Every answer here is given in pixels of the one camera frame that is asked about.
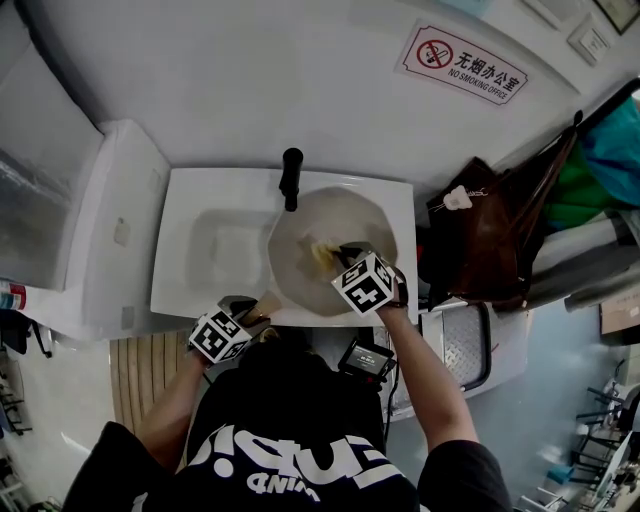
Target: cable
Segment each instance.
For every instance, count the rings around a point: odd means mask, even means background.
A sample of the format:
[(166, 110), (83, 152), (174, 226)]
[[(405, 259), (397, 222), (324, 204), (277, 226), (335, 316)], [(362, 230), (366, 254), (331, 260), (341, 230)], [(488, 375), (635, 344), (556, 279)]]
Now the cable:
[(620, 374), (620, 368), (622, 368), (622, 365), (626, 362), (626, 359), (622, 359), (622, 361), (620, 361), (617, 365), (616, 365), (616, 369), (613, 371), (613, 376), (617, 379), (618, 375)]
[(400, 365), (396, 364), (396, 378), (393, 383), (393, 387), (391, 388), (391, 392), (389, 393), (389, 401), (387, 402), (387, 425), (384, 429), (384, 445), (387, 446), (387, 439), (389, 439), (389, 428), (391, 427), (391, 402), (393, 400), (393, 395), (398, 389), (398, 383), (400, 382)]

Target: no smoking sign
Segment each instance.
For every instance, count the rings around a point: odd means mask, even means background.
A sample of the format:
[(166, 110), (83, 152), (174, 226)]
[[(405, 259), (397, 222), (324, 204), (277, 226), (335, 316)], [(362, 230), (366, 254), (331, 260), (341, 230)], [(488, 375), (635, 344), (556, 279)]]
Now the no smoking sign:
[(416, 57), (426, 68), (440, 69), (451, 64), (453, 60), (453, 50), (444, 41), (437, 39), (422, 43), (416, 51)]
[(528, 81), (513, 64), (423, 21), (413, 29), (396, 71), (437, 80), (495, 105), (508, 103)]

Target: white print on shirt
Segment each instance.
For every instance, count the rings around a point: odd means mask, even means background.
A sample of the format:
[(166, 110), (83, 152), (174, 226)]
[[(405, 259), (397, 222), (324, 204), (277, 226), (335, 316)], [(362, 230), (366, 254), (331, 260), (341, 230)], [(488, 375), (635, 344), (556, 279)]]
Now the white print on shirt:
[[(307, 484), (330, 485), (341, 478), (352, 479), (359, 489), (365, 489), (402, 473), (362, 437), (346, 436), (330, 443), (333, 462), (328, 469), (321, 469), (310, 449), (302, 449), (294, 441), (273, 441), (240, 430), (233, 433), (233, 425), (225, 425), (216, 430), (200, 447), (189, 464), (197, 466), (210, 460), (212, 452), (227, 457), (218, 457), (213, 464), (214, 472), (221, 478), (233, 475), (235, 447), (239, 448), (253, 463), (268, 470), (276, 470), (277, 475), (258, 472), (247, 478), (247, 487), (256, 494), (285, 491), (304, 491), (314, 501), (320, 501), (315, 490)], [(211, 438), (215, 436), (213, 450)]]

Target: wall switch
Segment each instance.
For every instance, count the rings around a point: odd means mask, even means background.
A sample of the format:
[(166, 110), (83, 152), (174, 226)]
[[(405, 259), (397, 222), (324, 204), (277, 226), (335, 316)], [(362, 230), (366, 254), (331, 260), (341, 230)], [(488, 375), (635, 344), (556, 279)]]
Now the wall switch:
[(604, 59), (611, 42), (602, 24), (589, 13), (567, 40), (571, 46), (592, 66)]

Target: blue cloth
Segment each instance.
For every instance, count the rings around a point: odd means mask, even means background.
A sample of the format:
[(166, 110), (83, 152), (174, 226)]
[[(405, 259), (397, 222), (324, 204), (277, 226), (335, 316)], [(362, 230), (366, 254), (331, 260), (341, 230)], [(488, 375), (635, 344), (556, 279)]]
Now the blue cloth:
[(554, 466), (551, 466), (551, 469), (547, 472), (547, 478), (560, 485), (564, 485), (569, 480), (571, 480), (574, 471), (575, 468), (571, 466), (562, 466), (560, 464), (556, 464)]
[(640, 112), (629, 98), (581, 141), (589, 169), (616, 199), (640, 206)]

